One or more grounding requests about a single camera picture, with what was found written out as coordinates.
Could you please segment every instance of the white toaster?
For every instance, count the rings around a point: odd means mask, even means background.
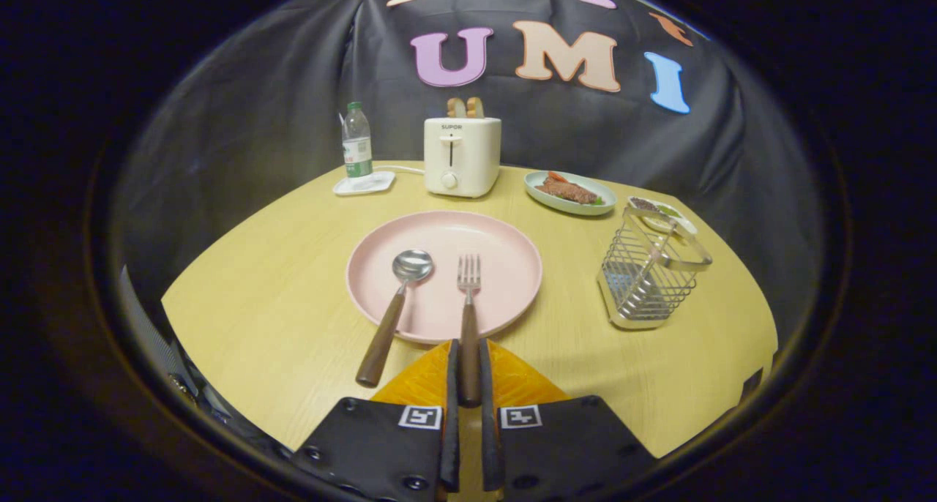
[[[428,119],[422,128],[422,159],[429,192],[484,195],[501,170],[501,119]]]

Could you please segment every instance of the wooden handle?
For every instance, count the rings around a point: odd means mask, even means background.
[[[482,404],[482,366],[479,361],[478,324],[475,322],[474,304],[467,304],[462,309],[458,378],[459,405],[464,408],[477,408]]]
[[[381,382],[381,374],[384,373],[384,362],[387,361],[387,353],[391,350],[391,342],[394,342],[394,332],[397,329],[397,320],[400,318],[400,311],[404,308],[404,294],[398,293],[391,299],[391,304],[384,312],[384,318],[381,319],[381,325],[378,331],[374,333],[374,339],[371,340],[371,346],[368,346],[365,352],[365,358],[358,367],[358,376],[355,378],[363,386],[377,386]]]

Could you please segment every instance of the plate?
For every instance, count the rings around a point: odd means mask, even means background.
[[[615,196],[612,189],[608,189],[599,182],[593,181],[593,179],[587,179],[585,176],[573,175],[572,173],[556,172],[562,175],[563,178],[568,179],[568,181],[578,184],[594,192],[594,194],[599,195],[603,201],[605,201],[605,204],[600,206],[588,206],[571,202],[570,200],[565,200],[558,196],[545,194],[545,192],[537,189],[537,186],[543,185],[543,181],[546,180],[546,171],[537,171],[524,176],[524,185],[528,195],[532,196],[533,199],[543,205],[551,206],[553,209],[559,209],[559,211],[565,211],[566,213],[572,213],[574,215],[603,215],[615,209],[615,205],[619,202],[618,196]]]
[[[482,259],[482,288],[475,292],[479,336],[510,325],[540,289],[540,252],[515,226],[465,211],[413,213],[365,236],[348,260],[348,294],[375,325],[400,288],[391,262],[411,248],[432,256],[433,272],[408,286],[396,332],[404,339],[439,343],[459,338],[465,301],[455,285],[459,255],[478,254]]]
[[[368,176],[350,179],[347,176],[338,181],[332,192],[339,196],[367,195],[369,192],[386,191],[394,183],[396,175],[392,171],[375,171]]]
[[[693,222],[690,222],[689,220],[687,220],[687,218],[683,216],[683,213],[680,212],[679,209],[675,208],[675,206],[671,206],[670,204],[665,204],[663,202],[658,202],[657,200],[652,200],[650,198],[643,198],[643,196],[629,196],[628,203],[633,208],[638,208],[638,206],[635,205],[635,199],[643,200],[645,202],[650,202],[653,205],[658,206],[658,209],[663,209],[663,208],[670,209],[670,211],[679,215],[679,216],[673,216],[671,214],[670,216],[677,222],[680,222],[680,225],[682,225],[683,228],[686,228],[687,231],[689,231],[693,235],[696,235],[696,232],[697,232],[696,226],[693,225]],[[650,228],[656,229],[660,232],[666,233],[670,231],[670,226],[667,225],[667,222],[665,221],[652,219],[652,218],[642,218],[642,220],[645,222],[645,224],[650,226]]]

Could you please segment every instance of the wire basket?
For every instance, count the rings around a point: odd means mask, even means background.
[[[655,329],[696,288],[696,273],[712,257],[696,237],[667,215],[626,206],[597,280],[609,320],[623,329]],[[666,222],[667,233],[643,218]]]

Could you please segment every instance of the round table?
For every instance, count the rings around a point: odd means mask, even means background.
[[[577,217],[530,198],[523,181],[529,171],[502,165],[491,192],[478,199],[431,195],[422,176],[408,172],[397,172],[385,192],[343,198],[332,194],[345,175],[341,166],[265,206],[202,252],[163,296],[168,319],[208,382],[295,449],[340,398],[374,393],[354,381],[376,328],[345,285],[355,245],[408,213],[482,213],[525,233],[543,262],[528,312],[491,339],[572,397],[602,396],[653,455],[663,456],[737,405],[754,372],[763,379],[770,373],[777,332],[769,306],[735,252],[673,196],[603,181],[619,196],[616,210]],[[652,331],[614,328],[595,279],[630,195],[683,212],[714,259],[689,298]],[[381,386],[428,348],[397,339]],[[478,412],[460,410],[462,492],[454,499],[493,497],[481,492]]]

